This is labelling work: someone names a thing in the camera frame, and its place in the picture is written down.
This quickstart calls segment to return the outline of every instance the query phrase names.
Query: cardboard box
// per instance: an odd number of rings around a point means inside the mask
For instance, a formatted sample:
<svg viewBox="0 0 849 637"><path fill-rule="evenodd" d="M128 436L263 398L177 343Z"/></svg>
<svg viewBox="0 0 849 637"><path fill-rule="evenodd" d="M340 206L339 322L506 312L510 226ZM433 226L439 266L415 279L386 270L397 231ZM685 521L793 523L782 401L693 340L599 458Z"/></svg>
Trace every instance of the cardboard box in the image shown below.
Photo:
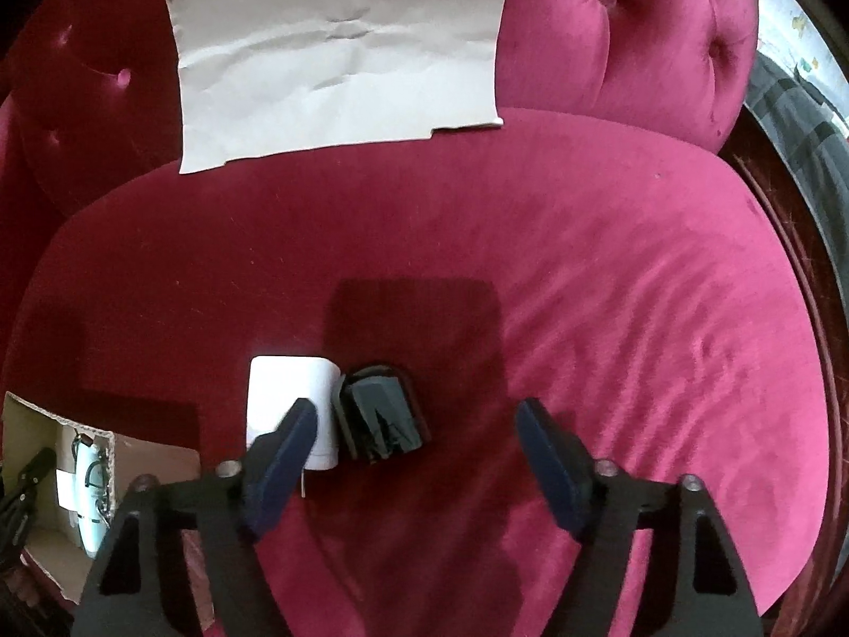
<svg viewBox="0 0 849 637"><path fill-rule="evenodd" d="M73 473L71 443L77 433L90 436L107 454L108 511L115 514L130 483L141 474L153 474L163 484L192 480L201 474L201 459L194 450L139 441L121 434L79 424L51 414L11 393L3 402L3 483L14 488L20 470L43 447L52 447L57 467ZM92 560L82 548L77 514L58 504L55 474L38 487L37 518L27 538L27 554L58 586L66 599L79 603ZM186 560L198 614L204 627L211 622L209 586L205 579L200 543L187 532Z"/></svg>

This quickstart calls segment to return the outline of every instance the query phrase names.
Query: magenta velvet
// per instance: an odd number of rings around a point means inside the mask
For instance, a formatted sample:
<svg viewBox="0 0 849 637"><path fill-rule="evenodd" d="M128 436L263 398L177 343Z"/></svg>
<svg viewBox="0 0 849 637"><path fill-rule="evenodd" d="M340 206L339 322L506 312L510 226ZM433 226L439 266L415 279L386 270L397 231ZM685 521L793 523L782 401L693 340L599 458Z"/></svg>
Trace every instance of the magenta velvet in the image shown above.
<svg viewBox="0 0 849 637"><path fill-rule="evenodd" d="M757 0L507 0L500 108L588 114L716 152L740 112ZM180 155L164 0L46 0L10 52L34 174L64 214Z"/></svg>
<svg viewBox="0 0 849 637"><path fill-rule="evenodd" d="M32 180L12 105L0 105L0 364L32 271L62 221Z"/></svg>
<svg viewBox="0 0 849 637"><path fill-rule="evenodd" d="M260 546L295 634L540 634L576 546L519 452L527 395L638 476L703 476L766 608L828 480L817 347L774 230L700 148L504 118L114 190L41 260L4 387L211 466L244 450L254 355L406 367L432 444L309 474Z"/></svg>

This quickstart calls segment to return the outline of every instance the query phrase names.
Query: crumpled paper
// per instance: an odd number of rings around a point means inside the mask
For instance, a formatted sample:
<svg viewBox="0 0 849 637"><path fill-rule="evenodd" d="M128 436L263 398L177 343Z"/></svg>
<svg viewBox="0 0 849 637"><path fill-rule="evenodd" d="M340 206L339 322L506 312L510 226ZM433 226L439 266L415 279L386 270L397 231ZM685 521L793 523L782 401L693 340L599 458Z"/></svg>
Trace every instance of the crumpled paper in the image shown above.
<svg viewBox="0 0 849 637"><path fill-rule="evenodd" d="M504 0L167 0L180 171L501 125Z"/></svg>

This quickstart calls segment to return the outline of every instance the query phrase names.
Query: pink velvet cushion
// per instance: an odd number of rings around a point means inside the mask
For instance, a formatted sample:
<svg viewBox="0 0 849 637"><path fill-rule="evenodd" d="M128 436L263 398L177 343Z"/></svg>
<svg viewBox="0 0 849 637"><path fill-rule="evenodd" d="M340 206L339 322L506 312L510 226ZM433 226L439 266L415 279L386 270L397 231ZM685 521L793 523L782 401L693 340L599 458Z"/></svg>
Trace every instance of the pink velvet cushion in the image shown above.
<svg viewBox="0 0 849 637"><path fill-rule="evenodd" d="M576 546L519 452L527 395L597 457L702 475L766 608L808 559L828 480L817 348L774 230L700 148L505 119L194 176L172 164L115 190L42 259L5 387L199 442L211 466L244 450L254 355L406 367L432 444L309 474L260 546L295 634L540 634Z"/></svg>
<svg viewBox="0 0 849 637"><path fill-rule="evenodd" d="M756 40L757 0L507 0L498 104L615 119L716 151ZM47 0L10 69L27 159L62 213L179 157L164 0Z"/></svg>

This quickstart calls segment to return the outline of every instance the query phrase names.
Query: seat cushion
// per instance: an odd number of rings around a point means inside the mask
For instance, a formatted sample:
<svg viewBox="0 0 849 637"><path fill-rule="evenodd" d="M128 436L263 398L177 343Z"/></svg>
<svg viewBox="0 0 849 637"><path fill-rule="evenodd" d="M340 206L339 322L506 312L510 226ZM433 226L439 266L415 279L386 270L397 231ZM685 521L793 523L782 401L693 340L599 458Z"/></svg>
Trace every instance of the seat cushion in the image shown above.
<svg viewBox="0 0 849 637"><path fill-rule="evenodd" d="M817 346L774 230L700 148L505 118L192 176L172 163L113 191L41 260L3 385L213 466L244 451L253 356L409 370L433 442L309 473L260 546L295 634L541 633L576 544L513 432L528 395L596 457L702 476L765 609L808 559L828 479Z"/></svg>
<svg viewBox="0 0 849 637"><path fill-rule="evenodd" d="M757 0L507 0L497 101L716 152L756 43ZM62 213L180 156L164 0L45 0L10 52L10 81L27 160Z"/></svg>

